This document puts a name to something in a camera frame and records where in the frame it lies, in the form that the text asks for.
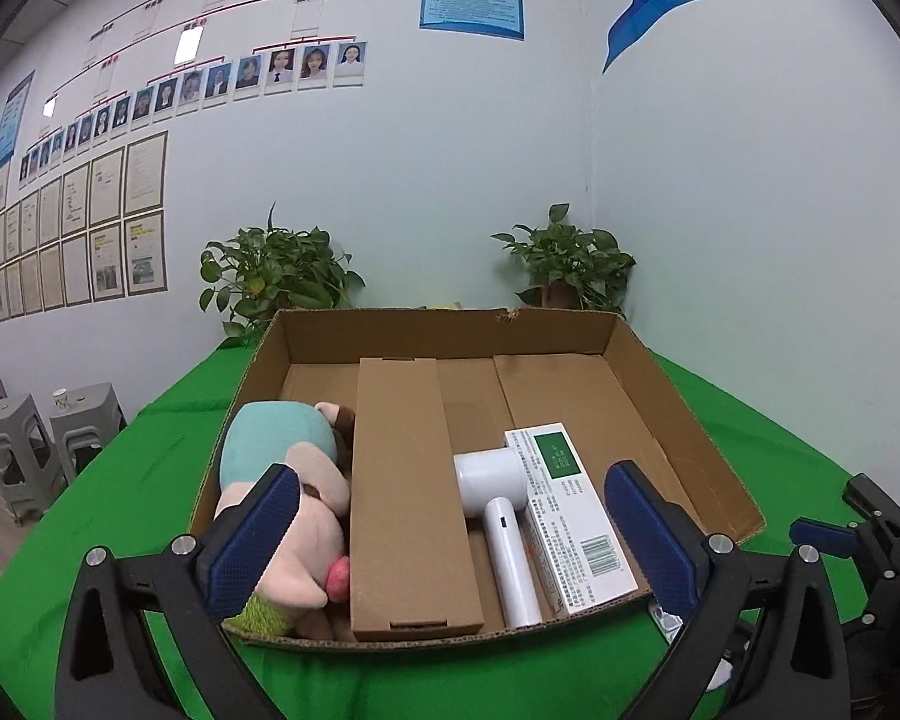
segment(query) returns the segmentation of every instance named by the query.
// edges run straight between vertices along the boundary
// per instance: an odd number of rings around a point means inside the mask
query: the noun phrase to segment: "barcode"
[[[602,576],[620,567],[620,559],[608,536],[588,538],[581,541],[580,546],[583,547],[583,557],[586,557],[586,564],[590,566],[590,573],[594,576]]]

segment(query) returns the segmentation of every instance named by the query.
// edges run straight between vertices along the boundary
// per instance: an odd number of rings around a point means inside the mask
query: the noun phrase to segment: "green label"
[[[563,476],[573,476],[580,473],[577,461],[574,460],[570,445],[562,433],[547,433],[543,436],[534,436],[533,440],[543,455],[543,461],[547,464],[552,479]]]

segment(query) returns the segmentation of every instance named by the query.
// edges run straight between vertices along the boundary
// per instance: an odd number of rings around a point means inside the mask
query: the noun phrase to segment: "teal plush hat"
[[[295,443],[311,442],[337,462],[337,442],[326,417],[295,400],[245,404],[234,416],[220,459],[220,489],[234,482],[256,484],[274,463],[283,463]]]

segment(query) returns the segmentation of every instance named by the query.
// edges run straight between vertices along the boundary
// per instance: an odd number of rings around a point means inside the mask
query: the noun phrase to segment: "plant pot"
[[[579,308],[577,288],[565,281],[553,281],[540,288],[540,305],[543,308]]]

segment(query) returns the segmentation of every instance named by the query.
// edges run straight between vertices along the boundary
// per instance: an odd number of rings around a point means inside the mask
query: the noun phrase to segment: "metal screw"
[[[197,547],[197,540],[193,536],[177,536],[170,545],[170,550],[175,555],[189,555]]]
[[[100,565],[106,560],[106,549],[94,547],[87,553],[87,565]]]
[[[732,539],[729,536],[724,536],[722,533],[714,533],[707,543],[710,545],[710,549],[718,555],[725,555],[733,549]]]
[[[817,551],[815,546],[811,544],[802,544],[797,553],[800,555],[800,559],[803,562],[817,562],[820,559],[820,553]]]

